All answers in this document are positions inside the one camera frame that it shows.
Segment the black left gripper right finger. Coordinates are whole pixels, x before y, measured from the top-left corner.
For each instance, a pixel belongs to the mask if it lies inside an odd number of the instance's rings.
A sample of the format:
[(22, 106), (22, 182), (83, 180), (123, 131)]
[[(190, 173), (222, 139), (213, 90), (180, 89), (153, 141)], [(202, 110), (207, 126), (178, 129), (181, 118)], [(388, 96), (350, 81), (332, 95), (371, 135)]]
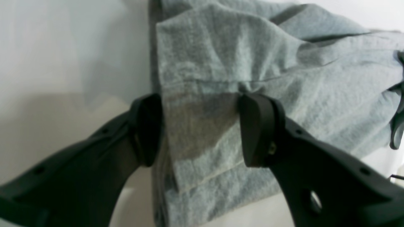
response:
[(313, 138), (279, 101), (243, 94), (238, 111), (244, 163), (270, 169), (296, 227), (403, 226), (403, 188)]

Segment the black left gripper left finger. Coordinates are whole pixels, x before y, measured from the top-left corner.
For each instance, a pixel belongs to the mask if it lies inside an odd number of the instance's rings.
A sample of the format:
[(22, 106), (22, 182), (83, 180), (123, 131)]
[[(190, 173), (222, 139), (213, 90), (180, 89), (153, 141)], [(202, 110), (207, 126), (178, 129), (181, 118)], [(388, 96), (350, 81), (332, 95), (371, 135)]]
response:
[(25, 227), (107, 227), (133, 172), (151, 167), (163, 132), (161, 96), (150, 94), (89, 138), (1, 186), (1, 218)]

